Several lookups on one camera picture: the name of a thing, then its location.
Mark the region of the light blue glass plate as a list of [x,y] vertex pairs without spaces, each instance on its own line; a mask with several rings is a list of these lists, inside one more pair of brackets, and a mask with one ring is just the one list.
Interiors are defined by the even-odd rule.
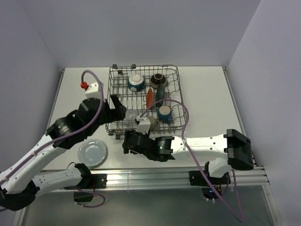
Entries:
[[85,164],[89,169],[96,169],[107,159],[106,144],[99,139],[88,139],[83,142],[78,150],[79,163]]

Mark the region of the red orange plate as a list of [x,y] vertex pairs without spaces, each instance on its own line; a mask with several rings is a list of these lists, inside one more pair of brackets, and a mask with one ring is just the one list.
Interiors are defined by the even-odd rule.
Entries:
[[151,88],[149,88],[148,92],[147,92],[147,96],[146,96],[146,107],[149,108],[152,106],[153,104],[153,90]]

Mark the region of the dark blue ribbed mug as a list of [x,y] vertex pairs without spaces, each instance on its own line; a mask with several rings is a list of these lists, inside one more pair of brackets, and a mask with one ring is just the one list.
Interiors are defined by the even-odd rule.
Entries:
[[172,121],[172,110],[167,105],[162,105],[157,111],[158,118],[161,121],[171,123]]

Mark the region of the clear drinking glass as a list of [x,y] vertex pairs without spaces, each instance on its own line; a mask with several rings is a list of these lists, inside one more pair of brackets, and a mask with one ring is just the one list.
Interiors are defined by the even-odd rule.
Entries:
[[138,116],[138,111],[136,109],[127,109],[125,114],[125,125],[127,128],[132,128],[136,124],[136,118]]

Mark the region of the teal ceramic saucer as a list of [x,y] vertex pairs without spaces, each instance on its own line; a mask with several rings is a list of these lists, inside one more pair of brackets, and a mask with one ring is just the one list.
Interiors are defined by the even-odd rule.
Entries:
[[160,84],[156,91],[156,100],[159,101],[165,98],[165,86]]

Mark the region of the brown ribbed bowl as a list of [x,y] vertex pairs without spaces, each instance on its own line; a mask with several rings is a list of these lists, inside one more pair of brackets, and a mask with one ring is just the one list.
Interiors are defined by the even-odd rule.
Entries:
[[162,73],[156,73],[150,78],[151,87],[157,89],[159,85],[163,85],[164,87],[167,85],[167,78]]

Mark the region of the small beige mug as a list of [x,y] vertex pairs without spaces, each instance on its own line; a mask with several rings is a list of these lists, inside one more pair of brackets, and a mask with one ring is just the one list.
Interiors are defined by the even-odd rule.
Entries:
[[158,126],[156,119],[153,116],[148,116],[147,118],[150,121],[150,130],[155,130]]

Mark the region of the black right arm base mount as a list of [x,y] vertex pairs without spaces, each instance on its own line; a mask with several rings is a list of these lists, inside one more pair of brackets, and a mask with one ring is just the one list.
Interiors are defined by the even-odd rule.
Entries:
[[[202,195],[205,197],[205,199],[208,199],[208,200],[219,199],[218,196],[216,195],[216,193],[213,191],[213,189],[205,181],[205,179],[201,175],[200,171],[198,171],[198,170],[189,171],[189,180],[190,180],[191,186],[201,187]],[[223,179],[208,177],[208,180],[211,182],[211,184],[216,189],[216,191],[219,193],[219,195],[222,195]]]

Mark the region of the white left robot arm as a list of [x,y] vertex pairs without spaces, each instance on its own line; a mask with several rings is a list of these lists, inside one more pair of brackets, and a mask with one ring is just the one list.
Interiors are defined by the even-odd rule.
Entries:
[[78,109],[59,118],[22,159],[0,174],[0,206],[17,211],[30,205],[36,197],[61,188],[84,189],[90,186],[92,174],[87,165],[76,163],[61,172],[40,172],[56,157],[81,143],[103,124],[121,121],[126,107],[117,95],[110,96],[114,108],[106,100],[88,98]]

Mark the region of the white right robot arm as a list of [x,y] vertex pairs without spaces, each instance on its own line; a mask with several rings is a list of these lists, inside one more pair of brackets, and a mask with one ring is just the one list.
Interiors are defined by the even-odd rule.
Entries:
[[122,144],[125,154],[142,154],[151,161],[204,159],[204,180],[210,184],[230,170],[253,170],[251,140],[235,129],[214,137],[181,138],[161,136],[151,139],[149,134],[126,131]]

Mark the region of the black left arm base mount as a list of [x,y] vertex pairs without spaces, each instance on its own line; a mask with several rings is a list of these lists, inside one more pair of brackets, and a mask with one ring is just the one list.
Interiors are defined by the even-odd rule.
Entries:
[[[86,186],[86,189],[93,190],[95,192],[97,189],[105,189],[107,184],[107,174],[93,174],[91,181]],[[75,202],[85,203],[91,202],[96,195],[88,194],[84,192],[74,191],[73,199]]]

